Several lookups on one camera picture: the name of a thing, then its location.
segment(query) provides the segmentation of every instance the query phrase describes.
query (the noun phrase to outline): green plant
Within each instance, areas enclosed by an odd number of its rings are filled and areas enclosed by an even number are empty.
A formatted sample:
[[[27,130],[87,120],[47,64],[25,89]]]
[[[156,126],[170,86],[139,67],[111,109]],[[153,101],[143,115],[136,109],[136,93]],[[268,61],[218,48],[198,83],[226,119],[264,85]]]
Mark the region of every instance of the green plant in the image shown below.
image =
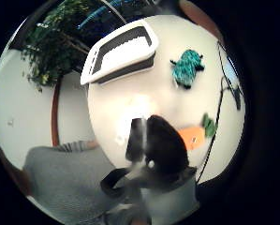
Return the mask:
[[[59,77],[84,62],[90,48],[82,43],[77,26],[94,7],[90,0],[65,0],[29,32],[22,59],[29,59],[27,79],[36,84],[37,90],[54,86]]]

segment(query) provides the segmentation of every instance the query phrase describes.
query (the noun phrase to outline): green object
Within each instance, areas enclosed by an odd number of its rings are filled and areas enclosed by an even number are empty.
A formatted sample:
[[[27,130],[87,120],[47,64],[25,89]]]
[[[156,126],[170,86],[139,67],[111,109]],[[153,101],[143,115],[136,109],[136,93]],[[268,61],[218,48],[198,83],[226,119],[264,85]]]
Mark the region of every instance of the green object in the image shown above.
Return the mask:
[[[207,113],[203,115],[202,126],[205,128],[206,138],[212,138],[216,133],[217,125],[214,123],[214,120],[208,116]]]
[[[76,26],[96,8],[92,1],[65,0],[31,29],[22,59],[29,60],[31,71],[26,77],[38,91],[42,86],[54,86],[59,77],[73,69],[79,71],[90,46],[84,44],[85,34]]]
[[[179,85],[186,89],[191,87],[196,78],[196,72],[204,70],[204,65],[201,63],[202,57],[196,51],[186,50],[178,62],[171,60],[174,65],[172,75]]]

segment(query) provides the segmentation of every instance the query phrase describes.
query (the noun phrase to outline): green toy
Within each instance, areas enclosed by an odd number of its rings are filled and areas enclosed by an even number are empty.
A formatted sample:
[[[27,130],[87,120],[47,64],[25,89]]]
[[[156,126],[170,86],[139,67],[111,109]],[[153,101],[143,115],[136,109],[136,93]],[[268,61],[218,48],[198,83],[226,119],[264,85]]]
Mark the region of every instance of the green toy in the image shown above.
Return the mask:
[[[199,55],[196,51],[186,50],[178,62],[170,60],[174,65],[173,77],[175,81],[185,89],[191,88],[196,78],[196,72],[204,70],[201,63],[203,55]]]
[[[208,116],[207,113],[205,113],[203,116],[202,126],[205,128],[206,138],[212,138],[216,133],[217,125],[214,123],[214,120]]]

